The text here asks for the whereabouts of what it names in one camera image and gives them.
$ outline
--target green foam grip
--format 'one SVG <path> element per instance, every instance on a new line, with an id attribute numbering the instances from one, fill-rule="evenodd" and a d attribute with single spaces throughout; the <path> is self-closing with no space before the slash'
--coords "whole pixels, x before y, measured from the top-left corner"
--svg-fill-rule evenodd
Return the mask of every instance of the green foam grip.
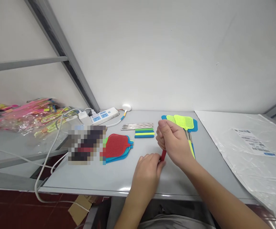
<path id="1" fill-rule="evenodd" d="M 154 130 L 153 128 L 145 128 L 145 129 L 136 129 L 135 131 L 143 131 L 143 130 Z"/>

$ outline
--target electrical outlet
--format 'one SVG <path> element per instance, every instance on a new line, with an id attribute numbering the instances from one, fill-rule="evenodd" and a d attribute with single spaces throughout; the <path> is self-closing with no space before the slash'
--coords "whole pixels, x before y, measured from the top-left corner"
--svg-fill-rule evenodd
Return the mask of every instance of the electrical outlet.
<path id="1" fill-rule="evenodd" d="M 97 117 L 93 118 L 93 121 L 94 121 L 94 122 L 99 121 L 99 120 L 101 120 L 101 117 L 100 117 L 100 116 L 97 116 Z"/>
<path id="2" fill-rule="evenodd" d="M 105 118 L 105 117 L 108 117 L 108 114 L 107 114 L 107 113 L 104 113 L 104 114 L 102 114 L 101 116 L 102 116 L 102 118 Z"/>
<path id="3" fill-rule="evenodd" d="M 91 118 L 92 125 L 98 126 L 102 124 L 103 122 L 106 122 L 114 117 L 117 117 L 119 115 L 119 112 L 115 108 L 110 108 L 108 110 L 102 111 L 98 114 L 94 114 Z"/>

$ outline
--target right hand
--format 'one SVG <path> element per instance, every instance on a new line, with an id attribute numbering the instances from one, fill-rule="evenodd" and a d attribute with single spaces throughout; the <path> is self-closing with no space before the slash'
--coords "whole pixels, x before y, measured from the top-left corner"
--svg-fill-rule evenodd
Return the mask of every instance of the right hand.
<path id="1" fill-rule="evenodd" d="M 184 129 L 175 123 L 160 120 L 156 139 L 160 148 L 166 150 L 170 159 L 181 169 L 195 161 Z"/>

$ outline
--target floor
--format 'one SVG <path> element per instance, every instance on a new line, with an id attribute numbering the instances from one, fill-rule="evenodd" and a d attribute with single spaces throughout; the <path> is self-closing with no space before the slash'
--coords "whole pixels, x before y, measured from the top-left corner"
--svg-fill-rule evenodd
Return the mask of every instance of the floor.
<path id="1" fill-rule="evenodd" d="M 43 200 L 75 201 L 77 195 L 40 194 Z M 74 229 L 68 209 L 71 203 L 44 204 L 34 193 L 0 191 L 0 228 L 64 228 Z"/>

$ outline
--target red handle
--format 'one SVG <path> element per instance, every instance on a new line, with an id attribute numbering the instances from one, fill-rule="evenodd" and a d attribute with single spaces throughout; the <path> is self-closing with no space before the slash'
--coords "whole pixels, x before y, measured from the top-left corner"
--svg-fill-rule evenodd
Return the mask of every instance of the red handle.
<path id="1" fill-rule="evenodd" d="M 163 150 L 160 161 L 164 161 L 165 157 L 166 157 L 166 150 Z"/>

